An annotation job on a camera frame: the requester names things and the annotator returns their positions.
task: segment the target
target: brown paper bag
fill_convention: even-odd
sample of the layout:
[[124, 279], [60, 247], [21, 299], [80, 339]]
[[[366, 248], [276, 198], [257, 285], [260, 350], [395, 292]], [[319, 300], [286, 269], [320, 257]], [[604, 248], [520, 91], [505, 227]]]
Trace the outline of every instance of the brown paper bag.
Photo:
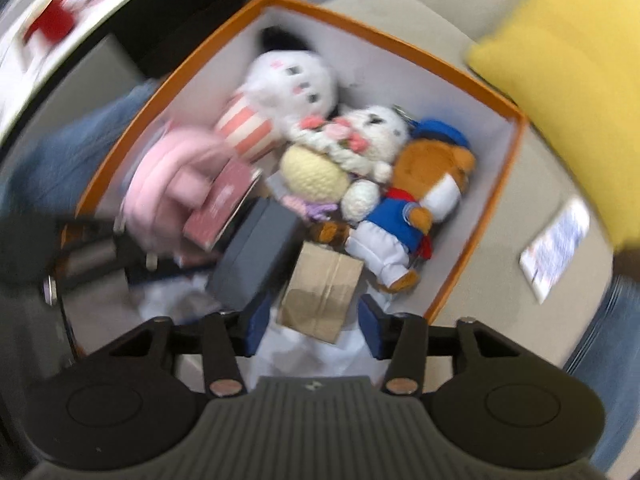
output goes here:
[[358, 284], [362, 262], [305, 242], [278, 313], [278, 322], [334, 343]]

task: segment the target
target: dark gray case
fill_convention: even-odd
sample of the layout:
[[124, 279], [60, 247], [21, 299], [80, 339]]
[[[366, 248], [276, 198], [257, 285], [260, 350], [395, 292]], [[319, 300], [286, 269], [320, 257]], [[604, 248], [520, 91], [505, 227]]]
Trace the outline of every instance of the dark gray case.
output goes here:
[[262, 378], [211, 401], [177, 446], [139, 466], [71, 471], [43, 463], [28, 480], [603, 480], [587, 459], [543, 471], [501, 468], [453, 446], [419, 400], [369, 378]]
[[207, 291], [225, 308], [243, 310], [264, 290], [289, 279], [305, 239], [302, 219], [274, 200], [258, 198], [234, 235]]

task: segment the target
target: ribbed gray surface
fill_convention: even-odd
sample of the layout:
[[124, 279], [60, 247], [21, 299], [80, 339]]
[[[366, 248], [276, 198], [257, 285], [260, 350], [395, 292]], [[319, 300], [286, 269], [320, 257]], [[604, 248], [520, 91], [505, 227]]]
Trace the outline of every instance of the ribbed gray surface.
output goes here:
[[39, 466], [28, 479], [356, 480], [603, 479], [586, 460], [545, 472], [487, 465], [452, 446], [415, 399], [368, 378], [263, 378], [249, 395], [210, 402], [178, 446], [105, 473]]

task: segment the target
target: blue gripper pad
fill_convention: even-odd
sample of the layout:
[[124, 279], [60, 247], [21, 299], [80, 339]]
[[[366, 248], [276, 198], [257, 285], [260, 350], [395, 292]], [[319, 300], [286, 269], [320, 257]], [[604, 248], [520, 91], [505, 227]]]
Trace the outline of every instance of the blue gripper pad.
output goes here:
[[255, 305], [249, 305], [247, 310], [254, 309], [249, 318], [245, 341], [245, 355], [251, 357], [258, 351], [260, 341], [267, 330], [271, 313], [271, 303], [273, 302], [272, 294], [261, 295], [261, 298], [255, 300]]
[[373, 301], [368, 294], [364, 294], [358, 300], [358, 324], [371, 355], [376, 359], [382, 359], [382, 327], [375, 311], [368, 305], [367, 297]]

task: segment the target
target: blue shirt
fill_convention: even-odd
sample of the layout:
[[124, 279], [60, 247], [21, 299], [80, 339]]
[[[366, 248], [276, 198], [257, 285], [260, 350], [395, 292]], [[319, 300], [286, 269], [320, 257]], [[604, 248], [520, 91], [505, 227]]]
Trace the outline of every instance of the blue shirt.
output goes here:
[[365, 220], [383, 228], [400, 240], [410, 253], [414, 253], [422, 240], [422, 232], [409, 224], [411, 209], [418, 207], [417, 202], [385, 198], [365, 218]]

